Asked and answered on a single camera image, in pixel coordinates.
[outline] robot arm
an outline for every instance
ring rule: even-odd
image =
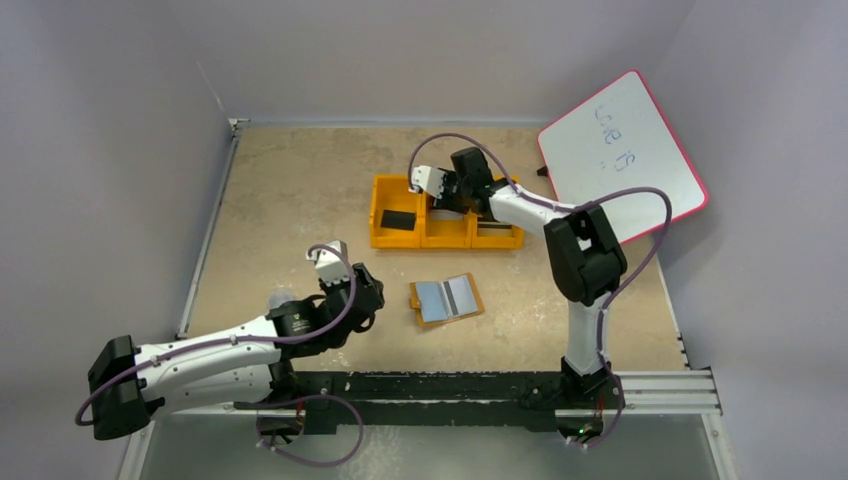
[[[516,225],[544,238],[557,288],[569,301],[568,348],[563,361],[577,377],[594,375],[604,365],[606,326],[598,331],[601,305],[619,286],[627,260],[600,206],[575,211],[567,205],[495,180],[480,149],[451,155],[454,170],[419,166],[413,191],[433,197],[432,208],[467,213]]]
[[[88,373],[93,394],[112,383],[91,401],[94,437],[128,435],[188,408],[296,394],[290,391],[290,360],[340,348],[351,332],[371,328],[384,305],[383,284],[362,264],[348,270],[344,243],[330,246],[345,260],[325,252],[309,256],[323,295],[284,299],[267,315],[189,340],[138,347],[130,336],[109,341]],[[325,328],[335,319],[340,321]]]

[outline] purple cable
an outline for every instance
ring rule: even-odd
[[[643,270],[645,270],[645,268],[651,262],[651,259],[654,258],[654,256],[657,254],[657,251],[659,250],[660,245],[662,244],[663,240],[665,239],[666,233],[668,232],[668,229],[671,226],[671,199],[668,198],[668,195],[666,195],[665,192],[663,192],[662,190],[660,190],[658,188],[654,188],[654,187],[633,187],[633,188],[626,188],[624,190],[619,190],[617,192],[613,192],[613,193],[610,193],[608,195],[604,195],[601,198],[598,198],[596,200],[592,200],[590,202],[586,202],[583,205],[580,205],[580,206],[574,207],[574,208],[568,208],[568,207],[565,207],[565,206],[562,206],[562,205],[556,205],[555,203],[548,203],[548,202],[545,202],[544,200],[539,200],[539,199],[533,198],[529,195],[526,195],[524,192],[520,191],[518,189],[518,185],[515,184],[515,182],[512,180],[512,177],[510,177],[509,173],[507,173],[506,168],[504,168],[504,166],[503,166],[503,163],[501,163],[501,161],[498,159],[498,157],[495,156],[495,154],[493,154],[488,148],[486,148],[485,145],[483,145],[482,143],[478,142],[477,140],[469,137],[468,135],[463,135],[461,133],[455,133],[455,132],[445,132],[445,133],[437,133],[435,135],[431,135],[431,136],[425,138],[420,144],[418,144],[418,146],[415,148],[415,150],[413,150],[412,155],[409,158],[409,168],[407,169],[407,180],[409,182],[409,188],[410,189],[414,188],[413,185],[412,185],[412,164],[415,161],[415,157],[418,154],[418,151],[421,150],[421,148],[424,145],[432,142],[433,140],[435,140],[437,138],[443,138],[443,137],[460,138],[462,140],[465,140],[465,141],[471,143],[472,145],[479,148],[480,150],[482,150],[486,155],[488,155],[488,157],[493,162],[495,162],[495,165],[498,166],[498,168],[500,169],[504,178],[506,178],[507,182],[509,182],[509,186],[512,187],[512,189],[515,192],[518,193],[519,197],[523,198],[524,200],[527,200],[528,202],[530,202],[534,205],[538,205],[540,207],[550,208],[554,211],[562,212],[562,213],[576,213],[576,212],[581,212],[581,211],[584,211],[586,209],[598,206],[602,203],[608,202],[610,200],[614,200],[616,198],[624,197],[624,196],[627,196],[627,195],[635,195],[637,193],[652,193],[654,195],[658,195],[662,199],[663,204],[665,205],[665,219],[663,220],[662,227],[660,228],[660,231],[657,234],[656,241],[654,242],[653,247],[651,247],[651,250],[648,252],[647,255],[645,255],[645,258],[642,260],[642,262],[639,264],[639,266],[636,267],[636,269],[633,270],[633,273],[631,273],[627,278],[625,278],[624,281],[621,282],[621,284],[618,286],[618,288],[615,289],[615,291],[613,291],[612,294],[610,294],[609,297],[607,297],[606,301],[604,301],[604,303],[601,305],[600,312],[598,312],[598,333],[597,333],[597,337],[598,337],[598,344],[597,344],[598,358],[601,361],[601,365],[604,366],[604,370],[607,372],[607,375],[609,375],[610,378],[612,378],[613,382],[615,383],[616,388],[618,388],[619,395],[618,395],[618,406],[616,407],[616,411],[615,411],[615,417],[613,417],[612,421],[610,422],[609,427],[605,428],[604,432],[595,441],[593,441],[591,443],[582,444],[585,448],[595,447],[598,444],[600,444],[601,442],[603,442],[604,440],[606,440],[607,438],[609,438],[610,434],[612,434],[613,430],[615,430],[615,427],[618,425],[618,421],[621,419],[621,412],[624,410],[624,388],[621,386],[621,380],[618,378],[618,376],[616,376],[613,373],[612,368],[607,364],[607,359],[604,356],[604,352],[603,352],[603,332],[604,332],[604,320],[605,320],[604,313],[609,309],[610,305],[612,304],[612,301],[615,300],[615,298],[618,297],[618,295],[625,288],[627,288],[633,282],[633,280],[635,280],[636,277],[640,273],[642,273]]]
[[[289,345],[296,344],[296,343],[302,343],[302,342],[305,342],[305,341],[310,340],[312,338],[315,338],[319,335],[323,335],[324,333],[326,333],[329,330],[332,330],[333,328],[336,327],[336,325],[339,324],[339,322],[341,322],[344,319],[345,315],[347,315],[347,313],[353,307],[353,302],[356,298],[356,275],[353,271],[353,267],[350,266],[350,262],[348,262],[348,260],[346,258],[344,258],[344,256],[341,254],[341,252],[339,252],[338,250],[336,250],[332,247],[329,247],[327,245],[313,245],[313,246],[309,247],[309,250],[307,250],[307,253],[309,255],[311,255],[315,250],[319,250],[319,249],[325,250],[329,253],[332,253],[336,257],[338,257],[339,260],[341,260],[342,264],[344,264],[345,269],[347,270],[347,274],[350,277],[350,296],[348,297],[347,302],[345,303],[345,306],[344,306],[344,308],[342,308],[342,311],[339,313],[339,315],[336,316],[336,318],[334,318],[333,321],[328,323],[327,325],[324,325],[323,327],[319,328],[318,330],[315,330],[314,332],[310,332],[310,333],[307,333],[307,334],[304,334],[304,335],[298,335],[298,336],[294,336],[294,337],[264,337],[264,336],[256,336],[256,335],[240,335],[240,336],[237,336],[235,338],[236,341],[238,341],[238,342],[242,342],[242,341],[271,342],[271,343],[275,343],[275,344],[283,343],[283,344],[289,344]],[[186,353],[189,353],[189,352],[193,352],[195,350],[200,350],[200,349],[209,348],[209,347],[215,347],[215,346],[218,346],[218,345],[231,344],[231,343],[232,343],[232,340],[229,337],[227,337],[227,338],[216,338],[214,340],[207,340],[205,342],[195,343],[193,345],[178,348],[176,350],[168,352],[167,354],[163,354],[161,356],[161,361],[166,362],[168,360],[171,360],[172,358],[179,357],[180,355],[183,355],[183,354],[186,354]],[[89,395],[88,398],[85,399],[85,401],[82,403],[82,406],[80,406],[79,410],[77,410],[77,413],[74,417],[74,422],[81,427],[93,425],[94,424],[93,418],[91,420],[83,420],[82,416],[85,414],[85,411],[88,409],[88,407],[91,406],[91,404],[94,402],[94,399],[96,399],[97,397],[102,395],[103,392],[106,391],[108,388],[112,387],[113,385],[122,381],[123,379],[127,378],[128,376],[133,375],[135,373],[138,373],[139,371],[144,370],[145,368],[150,368],[150,367],[154,367],[153,361],[152,360],[146,360],[144,362],[141,362],[141,363],[139,363],[139,364],[137,364],[133,367],[130,367],[130,368],[124,370],[123,372],[115,375],[114,377],[112,377],[111,379],[106,381],[106,383],[104,383],[103,385],[101,385],[100,387],[95,389],[93,392],[91,392],[91,395]]]
[[[281,403],[255,403],[251,404],[251,407],[256,407],[258,409],[274,409],[274,408],[283,408],[290,407],[292,405],[297,405],[301,402],[308,402],[310,400],[332,400],[334,402],[338,402],[342,404],[345,408],[350,410],[350,413],[353,414],[354,418],[356,418],[356,426],[359,427],[359,435],[356,438],[356,444],[354,444],[353,448],[348,452],[345,456],[338,458],[336,460],[332,460],[329,462],[321,462],[316,460],[309,460],[303,457],[299,457],[297,455],[288,453],[284,450],[281,450],[273,445],[271,445],[267,440],[262,438],[262,428],[260,426],[260,422],[262,417],[256,419],[256,436],[259,437],[259,444],[268,450],[276,453],[277,455],[281,455],[283,457],[288,458],[289,460],[294,460],[297,463],[306,465],[308,467],[336,467],[338,465],[343,464],[344,462],[350,460],[356,452],[359,450],[359,447],[362,445],[362,440],[365,438],[365,423],[362,421],[362,416],[359,415],[359,412],[356,411],[353,405],[350,404],[347,400],[337,397],[335,395],[307,395],[305,397],[296,398],[294,400],[289,400],[287,402]]]
[[[582,211],[582,210],[585,210],[587,208],[591,208],[591,207],[600,205],[604,202],[614,200],[616,198],[621,198],[621,197],[624,197],[624,196],[627,196],[627,195],[635,195],[637,193],[652,193],[654,195],[659,196],[662,199],[663,204],[665,205],[665,219],[663,219],[662,227],[660,228],[660,231],[657,234],[657,237],[654,241],[654,245],[651,247],[651,250],[648,251],[648,254],[645,255],[645,258],[642,259],[642,262],[639,264],[639,266],[637,266],[633,270],[633,273],[628,275],[628,277],[625,278],[623,282],[621,282],[621,285],[619,285],[618,288],[616,288],[612,292],[612,294],[610,294],[610,296],[607,297],[607,299],[604,301],[604,303],[601,304],[601,311],[598,312],[598,333],[597,333],[597,337],[598,337],[598,345],[597,345],[597,347],[598,347],[598,358],[601,361],[601,365],[604,366],[604,370],[607,372],[607,375],[609,375],[610,378],[612,378],[613,382],[615,383],[616,388],[618,388],[618,405],[615,409],[615,416],[613,417],[612,421],[610,422],[609,427],[604,428],[603,433],[601,433],[601,435],[598,438],[596,438],[594,441],[592,441],[591,443],[584,444],[586,446],[586,448],[596,447],[596,446],[598,446],[598,444],[600,444],[601,442],[603,442],[604,440],[609,438],[609,436],[612,434],[613,430],[615,430],[615,427],[618,425],[618,421],[621,419],[621,412],[624,410],[624,388],[621,386],[621,379],[619,379],[618,376],[613,373],[612,368],[607,363],[607,359],[606,359],[606,357],[604,356],[604,353],[603,353],[604,320],[606,320],[605,312],[608,311],[610,305],[612,304],[612,301],[615,300],[615,298],[618,297],[618,295],[625,288],[627,288],[633,282],[633,280],[635,280],[636,277],[640,273],[642,273],[643,270],[645,270],[645,268],[647,268],[648,264],[651,262],[651,259],[654,258],[654,256],[657,254],[657,251],[659,251],[660,245],[662,245],[663,240],[665,240],[665,236],[668,233],[669,227],[671,226],[671,199],[668,198],[668,195],[666,195],[665,192],[663,192],[662,190],[660,190],[658,188],[654,188],[654,187],[633,187],[633,188],[626,188],[624,190],[619,190],[617,192],[610,193],[609,195],[604,195],[603,197],[601,197],[597,200],[592,200],[591,202],[585,203],[585,204],[583,204],[583,205],[581,205],[581,206],[579,206],[575,209],[576,211]]]

